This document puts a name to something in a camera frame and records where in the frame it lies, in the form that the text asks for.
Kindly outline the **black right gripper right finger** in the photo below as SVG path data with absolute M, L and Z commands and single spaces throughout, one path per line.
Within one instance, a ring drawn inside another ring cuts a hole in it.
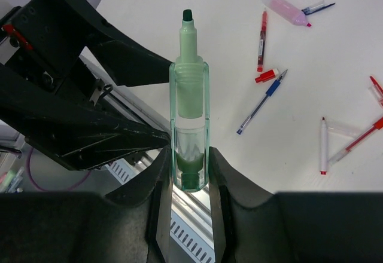
M 209 150 L 217 262 L 381 262 L 380 192 L 269 193 Z

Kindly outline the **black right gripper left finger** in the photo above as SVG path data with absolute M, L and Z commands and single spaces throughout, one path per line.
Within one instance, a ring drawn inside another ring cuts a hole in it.
M 2 262 L 166 262 L 171 150 L 129 182 L 91 192 L 1 195 Z

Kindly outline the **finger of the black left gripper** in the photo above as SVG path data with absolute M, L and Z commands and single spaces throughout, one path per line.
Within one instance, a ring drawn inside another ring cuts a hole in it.
M 87 0 L 62 0 L 70 35 L 87 47 L 118 86 L 169 82 L 171 62 L 114 27 Z
M 167 133 L 93 106 L 70 76 L 46 89 L 1 67 L 1 120 L 69 170 L 89 170 L 163 148 Z

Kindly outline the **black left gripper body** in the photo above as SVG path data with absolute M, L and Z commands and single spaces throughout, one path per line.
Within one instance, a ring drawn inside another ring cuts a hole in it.
M 16 49 L 1 66 L 46 89 L 70 76 L 89 99 L 90 72 L 80 60 L 84 48 L 64 23 L 68 16 L 62 0 L 30 0 L 25 6 L 1 5 L 1 39 Z

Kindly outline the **red marker pen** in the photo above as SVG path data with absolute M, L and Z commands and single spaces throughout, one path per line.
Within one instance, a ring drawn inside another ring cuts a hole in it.
M 259 50 L 258 50 L 258 58 L 257 58 L 257 72 L 263 72 L 264 70 L 267 22 L 268 22 L 268 14 L 267 14 L 267 11 L 264 10 L 262 14 L 262 24 L 260 29 Z

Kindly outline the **blue ballpoint pen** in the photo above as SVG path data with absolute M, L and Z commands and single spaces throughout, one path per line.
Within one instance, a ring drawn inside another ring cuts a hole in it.
M 267 100 L 274 94 L 274 92 L 278 89 L 282 81 L 284 80 L 286 74 L 288 72 L 288 69 L 282 72 L 281 75 L 279 75 L 276 80 L 271 84 L 271 86 L 267 89 L 265 92 L 265 95 L 261 99 L 261 101 L 258 103 L 258 105 L 252 110 L 252 112 L 249 114 L 249 116 L 246 117 L 244 122 L 240 125 L 240 127 L 237 129 L 236 133 L 238 135 L 243 134 L 244 130 L 247 128 L 249 123 L 253 120 L 253 118 L 257 115 L 259 110 L 263 107 L 263 105 L 267 102 Z

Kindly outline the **red marker cap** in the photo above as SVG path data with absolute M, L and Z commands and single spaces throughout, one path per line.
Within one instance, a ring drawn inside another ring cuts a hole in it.
M 255 78 L 256 83 L 261 83 L 261 82 L 267 82 L 270 81 L 274 78 L 276 78 L 279 75 L 279 70 L 278 69 L 271 69 L 267 72 L 264 72 L 260 74 L 257 78 Z

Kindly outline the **pink highlighter pen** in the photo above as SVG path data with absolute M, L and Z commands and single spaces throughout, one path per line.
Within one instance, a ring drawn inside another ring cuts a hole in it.
M 311 27 L 303 11 L 286 0 L 262 0 L 265 6 L 295 26 Z

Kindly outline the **blue pen cap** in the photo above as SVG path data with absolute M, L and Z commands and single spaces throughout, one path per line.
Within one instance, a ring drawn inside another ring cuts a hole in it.
M 302 9 L 302 12 L 304 13 L 304 15 L 308 16 L 308 15 L 317 13 L 319 11 L 325 10 L 326 8 L 334 6 L 335 4 L 336 4 L 335 2 L 331 4 L 326 4 L 324 1 L 320 1 L 316 4 L 313 4 L 311 6 L 308 6 Z

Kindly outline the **green highlighter pen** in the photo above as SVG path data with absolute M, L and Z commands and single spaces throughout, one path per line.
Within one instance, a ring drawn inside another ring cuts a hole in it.
M 178 115 L 186 119 L 203 114 L 203 60 L 197 53 L 197 29 L 190 9 L 183 11 L 180 55 L 175 61 Z

